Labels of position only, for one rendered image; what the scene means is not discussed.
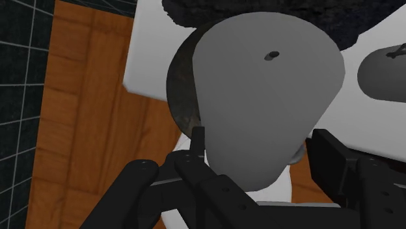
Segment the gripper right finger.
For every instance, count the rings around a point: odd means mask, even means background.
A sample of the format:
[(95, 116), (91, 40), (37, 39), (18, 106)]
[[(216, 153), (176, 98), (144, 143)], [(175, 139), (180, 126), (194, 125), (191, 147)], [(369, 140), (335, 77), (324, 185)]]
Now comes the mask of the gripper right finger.
[(306, 140), (313, 181), (342, 208), (359, 212), (360, 229), (406, 229), (406, 173), (351, 151), (326, 129)]

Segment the black rough-textured object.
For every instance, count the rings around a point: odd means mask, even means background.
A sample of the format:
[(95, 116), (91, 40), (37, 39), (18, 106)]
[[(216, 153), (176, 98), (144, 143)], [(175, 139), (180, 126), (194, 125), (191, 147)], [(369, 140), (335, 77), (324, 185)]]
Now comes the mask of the black rough-textured object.
[(306, 20), (325, 31), (341, 51), (356, 43), (406, 0), (161, 0), (164, 11), (182, 27), (248, 12), (278, 12)]

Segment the dark round dish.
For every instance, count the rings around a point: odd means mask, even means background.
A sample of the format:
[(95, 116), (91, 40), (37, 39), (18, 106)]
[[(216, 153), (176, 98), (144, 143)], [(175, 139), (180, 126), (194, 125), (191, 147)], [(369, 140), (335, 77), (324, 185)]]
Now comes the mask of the dark round dish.
[(193, 76), (193, 54), (204, 33), (219, 22), (211, 21), (193, 31), (178, 48), (167, 72), (166, 95), (170, 113), (187, 137), (191, 137), (195, 126), (201, 125)]

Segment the grey cone-shaped object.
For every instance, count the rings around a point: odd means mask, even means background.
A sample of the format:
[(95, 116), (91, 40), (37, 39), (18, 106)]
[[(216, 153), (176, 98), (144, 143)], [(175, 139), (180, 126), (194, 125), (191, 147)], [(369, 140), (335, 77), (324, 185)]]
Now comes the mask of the grey cone-shaped object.
[(258, 191), (291, 163), (340, 91), (345, 66), (310, 22), (254, 12), (203, 34), (193, 75), (211, 169)]

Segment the grey rounded object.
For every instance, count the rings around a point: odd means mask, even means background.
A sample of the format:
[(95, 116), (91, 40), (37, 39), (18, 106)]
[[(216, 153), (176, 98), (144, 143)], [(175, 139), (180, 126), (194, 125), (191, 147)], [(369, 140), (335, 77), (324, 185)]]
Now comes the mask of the grey rounded object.
[(371, 52), (359, 66), (357, 81), (370, 98), (406, 103), (406, 43)]

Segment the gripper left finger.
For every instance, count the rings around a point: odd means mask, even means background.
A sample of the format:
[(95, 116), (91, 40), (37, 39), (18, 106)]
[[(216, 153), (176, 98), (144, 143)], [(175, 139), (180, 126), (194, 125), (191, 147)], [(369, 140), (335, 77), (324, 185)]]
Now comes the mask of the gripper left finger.
[(187, 229), (264, 229), (263, 209), (228, 176), (204, 163), (204, 128), (163, 165), (138, 159), (117, 176), (79, 229), (153, 229), (178, 210)]

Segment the white toilet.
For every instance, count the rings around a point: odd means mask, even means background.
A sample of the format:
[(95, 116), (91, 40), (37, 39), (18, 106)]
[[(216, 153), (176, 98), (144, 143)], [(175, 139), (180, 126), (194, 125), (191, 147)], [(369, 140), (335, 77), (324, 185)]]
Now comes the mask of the white toilet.
[[(161, 0), (138, 0), (124, 73), (132, 93), (166, 100), (170, 63), (183, 41), (197, 28), (174, 23)], [(375, 100), (361, 91), (357, 72), (371, 52), (406, 43), (406, 5), (361, 33), (341, 51), (342, 88), (317, 123), (346, 146), (406, 162), (406, 103)]]

